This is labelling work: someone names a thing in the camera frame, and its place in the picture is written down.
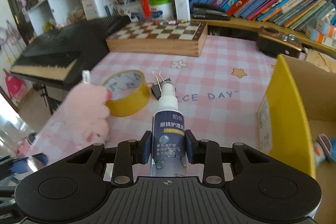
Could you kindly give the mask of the lens cleaner spray bottle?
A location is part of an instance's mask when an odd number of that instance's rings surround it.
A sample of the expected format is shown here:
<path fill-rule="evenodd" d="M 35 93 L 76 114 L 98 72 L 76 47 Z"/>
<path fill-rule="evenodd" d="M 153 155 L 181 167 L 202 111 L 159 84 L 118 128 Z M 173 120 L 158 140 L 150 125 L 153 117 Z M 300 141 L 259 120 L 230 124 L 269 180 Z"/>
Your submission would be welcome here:
<path fill-rule="evenodd" d="M 150 175 L 182 177 L 186 175 L 185 117 L 179 111 L 175 86 L 162 83 L 158 111 L 153 117 Z"/>

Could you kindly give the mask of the pink plush toy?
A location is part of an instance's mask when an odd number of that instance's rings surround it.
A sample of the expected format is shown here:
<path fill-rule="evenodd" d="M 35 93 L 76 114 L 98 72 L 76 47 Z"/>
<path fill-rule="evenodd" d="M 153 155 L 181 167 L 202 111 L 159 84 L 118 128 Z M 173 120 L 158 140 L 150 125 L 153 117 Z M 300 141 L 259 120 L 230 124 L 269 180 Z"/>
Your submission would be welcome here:
<path fill-rule="evenodd" d="M 68 93 L 63 102 L 64 124 L 76 148 L 83 149 L 94 143 L 109 141 L 107 118 L 110 110 L 106 103 L 111 99 L 110 90 L 92 84 L 90 71 L 82 71 L 82 81 Z"/>

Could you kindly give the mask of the yellow tape roll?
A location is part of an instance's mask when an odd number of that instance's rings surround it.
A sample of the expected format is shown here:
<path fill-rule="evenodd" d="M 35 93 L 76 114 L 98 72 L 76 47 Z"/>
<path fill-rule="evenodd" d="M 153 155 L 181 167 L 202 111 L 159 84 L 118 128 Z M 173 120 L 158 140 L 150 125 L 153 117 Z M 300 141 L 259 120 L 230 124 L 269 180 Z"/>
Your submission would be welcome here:
<path fill-rule="evenodd" d="M 112 98 L 106 102 L 110 114 L 127 117 L 143 109 L 149 102 L 150 92 L 144 74 L 138 70 L 121 71 L 109 77 L 103 86 Z"/>

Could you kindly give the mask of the black binder clip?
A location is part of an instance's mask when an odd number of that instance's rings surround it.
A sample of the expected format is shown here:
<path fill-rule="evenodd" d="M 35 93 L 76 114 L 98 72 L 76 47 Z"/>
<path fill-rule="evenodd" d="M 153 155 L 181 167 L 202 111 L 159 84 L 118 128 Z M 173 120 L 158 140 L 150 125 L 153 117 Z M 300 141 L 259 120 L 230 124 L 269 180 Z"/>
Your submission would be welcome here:
<path fill-rule="evenodd" d="M 171 80 L 171 78 L 164 79 L 161 75 L 160 70 L 152 71 L 151 74 L 156 79 L 156 83 L 152 84 L 151 93 L 154 95 L 154 97 L 157 100 L 159 100 L 161 98 L 163 84 L 166 83 L 166 82 L 172 82 L 172 80 Z"/>

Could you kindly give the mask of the pink checkered tablecloth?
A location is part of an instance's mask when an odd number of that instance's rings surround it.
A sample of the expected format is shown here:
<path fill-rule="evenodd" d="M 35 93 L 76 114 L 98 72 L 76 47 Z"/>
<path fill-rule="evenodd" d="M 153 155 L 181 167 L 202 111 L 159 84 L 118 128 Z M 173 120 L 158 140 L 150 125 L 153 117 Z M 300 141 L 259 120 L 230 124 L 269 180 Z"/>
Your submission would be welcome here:
<path fill-rule="evenodd" d="M 276 59 L 257 50 L 255 42 L 207 36 L 199 57 L 145 53 L 109 53 L 91 70 L 91 83 L 102 85 L 110 76 L 126 70 L 142 71 L 151 87 L 152 71 L 171 78 L 185 127 L 197 139 L 210 139 L 230 147 L 242 142 L 259 148 L 257 111 L 275 69 Z M 108 147 L 127 139 L 140 139 L 151 130 L 157 111 L 156 98 L 134 115 L 110 116 Z M 30 150 L 44 153 L 53 163 L 77 151 L 63 122 L 63 106 L 40 131 Z"/>

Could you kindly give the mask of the yellow cardboard box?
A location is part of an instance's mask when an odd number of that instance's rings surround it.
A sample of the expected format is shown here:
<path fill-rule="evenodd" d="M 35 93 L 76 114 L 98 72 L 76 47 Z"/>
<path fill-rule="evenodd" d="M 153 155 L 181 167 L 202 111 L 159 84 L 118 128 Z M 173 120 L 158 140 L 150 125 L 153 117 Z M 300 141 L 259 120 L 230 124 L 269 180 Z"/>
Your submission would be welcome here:
<path fill-rule="evenodd" d="M 259 150 L 318 181 L 335 180 L 335 164 L 315 165 L 319 134 L 335 138 L 335 73 L 278 55 L 257 112 Z"/>

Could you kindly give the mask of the wooden chessboard box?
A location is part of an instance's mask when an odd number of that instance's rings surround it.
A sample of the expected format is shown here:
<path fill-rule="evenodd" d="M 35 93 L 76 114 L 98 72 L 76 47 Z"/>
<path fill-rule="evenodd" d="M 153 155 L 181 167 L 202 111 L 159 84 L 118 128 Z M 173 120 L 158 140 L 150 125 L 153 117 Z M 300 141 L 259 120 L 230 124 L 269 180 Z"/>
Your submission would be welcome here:
<path fill-rule="evenodd" d="M 204 22 L 175 25 L 134 22 L 106 39 L 111 52 L 158 53 L 198 57 L 208 34 Z"/>

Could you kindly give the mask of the black electronic keyboard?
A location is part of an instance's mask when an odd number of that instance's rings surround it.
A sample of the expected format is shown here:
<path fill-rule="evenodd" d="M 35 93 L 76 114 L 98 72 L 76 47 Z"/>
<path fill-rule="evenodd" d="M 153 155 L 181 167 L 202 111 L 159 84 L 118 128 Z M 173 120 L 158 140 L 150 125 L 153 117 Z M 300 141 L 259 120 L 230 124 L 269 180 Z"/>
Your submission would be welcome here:
<path fill-rule="evenodd" d="M 93 69 L 108 53 L 106 39 L 130 23 L 128 16 L 81 20 L 46 31 L 34 39 L 10 68 L 20 79 L 70 90 L 82 71 Z"/>

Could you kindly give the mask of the grey orange toy car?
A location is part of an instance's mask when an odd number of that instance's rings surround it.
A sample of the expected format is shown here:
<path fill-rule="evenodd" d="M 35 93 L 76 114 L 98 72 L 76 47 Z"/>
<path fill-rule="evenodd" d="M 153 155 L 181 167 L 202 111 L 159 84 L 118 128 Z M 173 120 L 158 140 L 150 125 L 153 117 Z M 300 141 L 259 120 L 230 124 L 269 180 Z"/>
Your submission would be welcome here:
<path fill-rule="evenodd" d="M 329 138 L 325 134 L 318 134 L 315 142 L 313 143 L 313 153 L 315 166 L 318 167 L 323 163 L 331 154 L 332 145 Z"/>

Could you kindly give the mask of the blue small toy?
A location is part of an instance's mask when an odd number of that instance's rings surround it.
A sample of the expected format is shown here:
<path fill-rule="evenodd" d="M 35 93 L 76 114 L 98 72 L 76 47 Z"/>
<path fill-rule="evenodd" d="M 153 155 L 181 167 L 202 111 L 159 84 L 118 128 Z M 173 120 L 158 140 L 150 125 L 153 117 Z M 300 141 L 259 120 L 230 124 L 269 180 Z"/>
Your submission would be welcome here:
<path fill-rule="evenodd" d="M 326 157 L 329 163 L 335 163 L 336 162 L 336 151 L 335 151 L 335 138 L 329 139 L 327 141 L 327 152 Z"/>

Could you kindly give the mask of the brown retro radio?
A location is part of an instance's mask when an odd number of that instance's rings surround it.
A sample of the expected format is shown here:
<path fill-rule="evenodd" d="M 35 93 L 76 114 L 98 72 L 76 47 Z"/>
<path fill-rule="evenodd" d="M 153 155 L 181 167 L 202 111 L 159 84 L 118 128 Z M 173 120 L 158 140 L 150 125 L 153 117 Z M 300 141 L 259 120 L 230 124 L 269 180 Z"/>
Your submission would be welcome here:
<path fill-rule="evenodd" d="M 271 27 L 259 28 L 256 46 L 260 51 L 271 55 L 283 54 L 299 58 L 302 52 L 302 44 L 297 36 Z"/>

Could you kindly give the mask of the black stapler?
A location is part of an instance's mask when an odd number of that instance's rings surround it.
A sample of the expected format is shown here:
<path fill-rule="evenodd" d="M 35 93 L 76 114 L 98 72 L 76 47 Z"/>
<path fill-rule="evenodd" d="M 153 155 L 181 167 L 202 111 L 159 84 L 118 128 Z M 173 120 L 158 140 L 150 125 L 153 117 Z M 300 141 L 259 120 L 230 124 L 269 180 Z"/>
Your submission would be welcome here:
<path fill-rule="evenodd" d="M 230 21 L 223 9 L 203 3 L 193 4 L 191 13 L 194 19 Z"/>

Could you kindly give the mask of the white pen holder cup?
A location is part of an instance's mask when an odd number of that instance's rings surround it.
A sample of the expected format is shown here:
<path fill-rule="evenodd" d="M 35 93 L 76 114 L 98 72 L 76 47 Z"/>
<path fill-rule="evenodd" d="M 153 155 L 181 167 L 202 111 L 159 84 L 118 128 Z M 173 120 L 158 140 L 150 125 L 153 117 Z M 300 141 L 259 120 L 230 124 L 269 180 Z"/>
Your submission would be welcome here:
<path fill-rule="evenodd" d="M 141 1 L 129 2 L 123 5 L 116 5 L 116 9 L 120 15 L 129 15 L 131 18 L 143 17 Z"/>

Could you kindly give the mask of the green lid white jar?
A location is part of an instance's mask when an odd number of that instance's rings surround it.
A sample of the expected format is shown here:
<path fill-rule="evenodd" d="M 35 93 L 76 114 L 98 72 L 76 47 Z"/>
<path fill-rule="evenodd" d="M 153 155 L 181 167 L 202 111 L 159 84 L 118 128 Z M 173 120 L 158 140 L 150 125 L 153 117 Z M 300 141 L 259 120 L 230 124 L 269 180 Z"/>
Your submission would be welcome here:
<path fill-rule="evenodd" d="M 174 19 L 174 8 L 172 0 L 149 0 L 151 18 L 153 20 Z"/>

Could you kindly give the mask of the orange white medicine box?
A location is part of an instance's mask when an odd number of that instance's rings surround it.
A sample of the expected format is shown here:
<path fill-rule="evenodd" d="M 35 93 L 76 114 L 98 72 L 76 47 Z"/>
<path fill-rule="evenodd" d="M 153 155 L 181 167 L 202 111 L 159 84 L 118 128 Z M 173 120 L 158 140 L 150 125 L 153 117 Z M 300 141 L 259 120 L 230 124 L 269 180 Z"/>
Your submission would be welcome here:
<path fill-rule="evenodd" d="M 335 26 L 318 20 L 314 27 L 307 26 L 306 36 L 313 42 L 335 48 Z"/>

